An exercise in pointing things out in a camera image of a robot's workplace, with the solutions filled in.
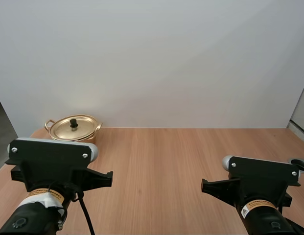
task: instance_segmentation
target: pot handle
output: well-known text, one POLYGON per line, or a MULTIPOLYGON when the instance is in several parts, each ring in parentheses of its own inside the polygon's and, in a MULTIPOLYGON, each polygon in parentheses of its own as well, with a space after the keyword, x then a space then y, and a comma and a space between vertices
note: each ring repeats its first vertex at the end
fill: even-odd
POLYGON ((102 124, 103 124, 102 122, 98 123, 98 126, 95 128, 94 134, 96 134, 98 130, 101 129, 102 124))
POLYGON ((47 126, 47 124, 48 124, 49 122, 51 122, 51 123, 53 123, 53 124, 55 123, 55 121, 52 120, 52 119, 48 120, 48 121, 44 124, 44 128, 45 128, 47 131, 49 131, 49 127, 47 126))

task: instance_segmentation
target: pot lid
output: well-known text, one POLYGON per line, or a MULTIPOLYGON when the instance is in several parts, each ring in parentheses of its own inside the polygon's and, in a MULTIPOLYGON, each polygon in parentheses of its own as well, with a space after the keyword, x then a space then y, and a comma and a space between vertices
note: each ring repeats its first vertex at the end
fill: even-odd
POLYGON ((97 121, 88 115, 74 115, 55 122, 49 134, 55 140, 77 141, 92 135, 97 128, 97 121))

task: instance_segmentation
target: white wall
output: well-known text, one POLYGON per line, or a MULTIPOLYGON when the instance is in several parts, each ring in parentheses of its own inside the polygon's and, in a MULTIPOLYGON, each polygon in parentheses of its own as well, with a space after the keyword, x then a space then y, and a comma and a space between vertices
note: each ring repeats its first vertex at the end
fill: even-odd
POLYGON ((304 0, 0 0, 0 101, 19 136, 285 127, 304 87, 304 0))
POLYGON ((292 120, 304 130, 304 90, 302 92, 298 105, 294 110, 292 120))

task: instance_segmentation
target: wood grain surface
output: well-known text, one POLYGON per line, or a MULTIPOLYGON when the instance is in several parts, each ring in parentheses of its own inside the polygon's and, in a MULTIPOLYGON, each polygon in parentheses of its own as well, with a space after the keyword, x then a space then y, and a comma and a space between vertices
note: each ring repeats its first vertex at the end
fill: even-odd
MULTIPOLYGON (((48 138, 42 129, 32 135, 48 138)), ((89 168, 114 171, 113 186, 85 193, 96 234, 246 234, 235 209, 201 192, 202 178, 227 179, 226 155, 285 162, 304 158, 304 143, 287 129, 121 129, 97 136, 100 154, 89 168)), ((26 197, 24 184, 0 170, 0 227, 26 197)), ((283 215, 304 226, 304 174, 289 187, 283 215)), ((78 203, 71 203, 58 234, 89 234, 78 203)))

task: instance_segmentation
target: gray floor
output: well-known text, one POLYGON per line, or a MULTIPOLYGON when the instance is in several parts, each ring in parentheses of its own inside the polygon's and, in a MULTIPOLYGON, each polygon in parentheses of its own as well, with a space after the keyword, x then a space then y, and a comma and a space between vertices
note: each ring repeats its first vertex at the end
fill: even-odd
POLYGON ((0 168, 8 159, 7 146, 15 138, 16 132, 0 104, 0 168))

